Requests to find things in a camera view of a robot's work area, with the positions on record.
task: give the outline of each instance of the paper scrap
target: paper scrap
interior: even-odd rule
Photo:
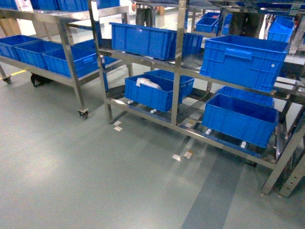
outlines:
[[[118,126],[119,124],[121,124],[122,122],[120,122],[120,121],[116,121],[113,125],[114,126]]]
[[[193,151],[187,151],[185,154],[184,154],[184,157],[186,157],[187,159],[191,159],[191,156],[193,155]]]
[[[122,127],[119,127],[119,126],[116,126],[114,129],[117,130],[117,131],[123,130],[123,128],[122,128]]]
[[[172,156],[172,158],[175,159],[175,160],[177,160],[177,161],[181,161],[181,157],[180,157],[179,155],[177,155],[177,154],[174,154],[174,155]]]

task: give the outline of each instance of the metal rack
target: metal rack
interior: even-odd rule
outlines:
[[[97,12],[99,17],[107,17],[107,16],[121,14],[122,19],[124,21],[128,21],[128,17],[129,17],[128,6],[106,8],[106,9],[98,10]],[[73,22],[90,19],[89,11],[83,11],[83,12],[62,12],[62,11],[41,11],[41,10],[17,11],[17,10],[9,10],[9,9],[0,9],[0,16],[6,18],[40,21],[43,23],[53,23],[57,25],[61,38],[61,43],[65,52],[66,60],[68,62],[71,78],[35,67],[33,65],[12,60],[10,58],[6,58],[3,56],[0,56],[0,62],[4,62],[19,67],[31,73],[35,73],[43,77],[46,77],[48,79],[55,80],[67,86],[73,87],[79,103],[78,112],[80,116],[82,116],[83,118],[87,118],[88,109],[85,107],[84,99],[81,93],[81,86],[85,83],[90,82],[91,80],[98,78],[99,71],[96,70],[90,74],[78,78],[76,74],[73,55],[71,52],[71,45],[73,45],[73,38],[69,28],[70,26],[71,27],[73,26],[71,24]],[[103,68],[104,73],[108,73],[124,64],[125,63],[123,61],[118,60],[109,65],[106,66],[102,65],[100,67]],[[129,67],[129,73],[132,74],[132,69],[130,65],[128,65],[128,67]],[[2,79],[4,81],[10,83],[10,76],[5,75],[5,72],[1,67],[1,65],[0,65],[0,75],[2,76]]]
[[[289,130],[286,127],[286,114],[292,103],[305,105],[305,88],[302,83],[278,83],[285,85],[285,87],[275,86],[271,93],[263,93],[256,91],[250,88],[245,88],[239,85],[232,83],[223,82],[220,80],[212,79],[208,76],[202,76],[199,74],[198,69],[191,67],[187,60],[182,58],[182,47],[183,47],[183,35],[184,35],[184,19],[185,12],[187,10],[187,0],[179,0],[179,12],[178,12],[178,29],[177,29],[177,42],[176,42],[176,59],[174,63],[163,62],[155,60],[148,57],[133,55],[117,50],[110,49],[101,49],[98,48],[98,54],[103,57],[105,55],[111,56],[113,58],[118,58],[125,60],[128,63],[138,63],[141,65],[150,66],[151,68],[158,68],[166,71],[174,72],[174,85],[173,85],[173,105],[172,110],[166,113],[154,113],[150,112],[150,108],[133,103],[128,103],[128,100],[124,98],[124,86],[118,88],[113,88],[110,91],[106,91],[102,87],[102,97],[105,103],[105,111],[109,123],[116,121],[126,112],[130,112],[137,116],[146,118],[150,121],[158,123],[162,126],[170,128],[172,130],[178,131],[179,133],[185,134],[188,137],[195,138],[197,140],[203,141],[215,147],[221,148],[225,151],[231,152],[240,157],[246,158],[254,163],[263,165],[271,169],[271,175],[264,184],[262,193],[268,194],[272,188],[275,186],[276,181],[281,176],[283,170],[288,165],[290,158],[294,154],[294,151],[302,140],[305,134],[305,110],[301,109],[300,114],[295,119],[295,122]],[[101,36],[100,30],[96,28],[95,19],[93,17],[92,9],[90,9],[92,15],[91,22],[93,25],[93,35],[95,40],[98,41],[98,38]],[[100,78],[102,86],[104,85],[104,80],[102,77],[103,70],[100,68]],[[193,99],[196,99],[197,102],[191,106],[186,104],[178,105],[179,97],[179,84],[181,75],[187,75],[196,79],[207,81],[207,87],[205,90],[194,89],[193,94],[190,96]],[[213,96],[211,93],[212,84],[217,83],[221,85],[228,85],[234,88],[240,88],[259,94],[265,94],[274,98],[285,100],[286,104],[281,112],[281,122],[276,128],[276,131],[269,143],[269,146],[266,149],[259,148],[257,146],[246,144],[244,147],[241,141],[228,141],[227,138],[223,138],[221,134],[216,131],[206,131],[207,128],[200,125],[201,118],[203,116],[204,110],[201,110],[205,102]],[[123,112],[113,118],[112,116],[112,106],[119,107]]]

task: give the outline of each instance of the dark gray floor stripe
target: dark gray floor stripe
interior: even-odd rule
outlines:
[[[182,229],[222,229],[244,160],[222,152],[197,196]]]

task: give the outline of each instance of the crate handle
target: crate handle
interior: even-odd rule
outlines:
[[[93,61],[93,57],[89,57],[89,58],[83,60],[84,63],[88,63],[88,62],[91,62],[91,61]]]
[[[229,48],[225,49],[224,54],[228,55],[228,56],[234,56],[234,57],[239,57],[242,59],[247,59],[247,60],[251,60],[252,56],[253,56],[252,52],[247,52],[247,51],[238,50],[238,49],[229,49]]]

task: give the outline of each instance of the small white component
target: small white component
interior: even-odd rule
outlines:
[[[120,122],[120,121],[116,121],[113,125],[114,126],[118,126],[118,125],[120,125],[122,122]]]
[[[187,151],[185,154],[184,154],[184,157],[186,157],[187,159],[191,159],[191,156],[193,155],[192,152],[190,151]]]
[[[123,128],[122,128],[122,127],[119,127],[119,126],[116,126],[114,129],[115,129],[116,131],[121,131],[121,130],[123,130]]]
[[[174,155],[172,156],[172,158],[175,159],[175,160],[177,160],[177,161],[181,161],[181,157],[180,157],[179,155],[177,155],[177,154],[174,154]]]
[[[247,142],[243,141],[240,145],[241,148],[245,149],[247,145]]]
[[[209,129],[206,130],[205,134],[206,134],[206,135],[210,135],[211,132],[212,132],[212,130],[209,128]]]

